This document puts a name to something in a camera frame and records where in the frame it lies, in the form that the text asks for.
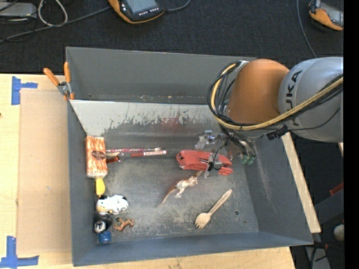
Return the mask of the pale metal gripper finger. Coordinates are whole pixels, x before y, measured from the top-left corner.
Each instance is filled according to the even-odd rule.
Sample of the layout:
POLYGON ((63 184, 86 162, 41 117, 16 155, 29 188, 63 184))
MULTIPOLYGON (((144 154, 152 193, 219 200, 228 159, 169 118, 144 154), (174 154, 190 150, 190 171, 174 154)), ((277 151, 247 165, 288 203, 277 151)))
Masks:
POLYGON ((198 142, 195 145, 196 149, 204 149, 208 146, 214 145, 217 141, 217 135, 212 130, 206 130, 198 136, 198 142))
POLYGON ((214 165, 214 160, 215 160, 215 153, 212 152, 209 157, 208 157, 208 161, 207 161, 207 165, 206 165, 206 170, 203 173, 204 178, 208 178, 210 175, 211 170, 213 169, 213 165, 214 165))

